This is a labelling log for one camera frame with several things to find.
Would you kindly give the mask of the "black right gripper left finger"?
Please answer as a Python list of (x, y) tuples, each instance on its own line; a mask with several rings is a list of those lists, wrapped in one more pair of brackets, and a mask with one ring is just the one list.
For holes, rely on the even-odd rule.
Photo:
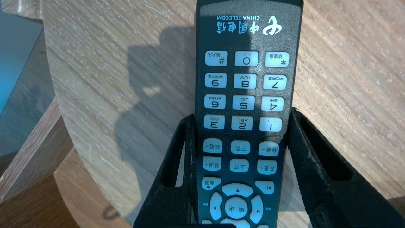
[(133, 223), (134, 228), (193, 225), (198, 218), (195, 117), (177, 125), (153, 184)]

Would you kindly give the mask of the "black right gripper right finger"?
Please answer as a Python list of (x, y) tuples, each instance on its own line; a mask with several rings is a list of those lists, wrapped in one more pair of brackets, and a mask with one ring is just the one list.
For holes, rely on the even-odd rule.
[(312, 227), (404, 227), (399, 211), (297, 108), (290, 115), (287, 146)]

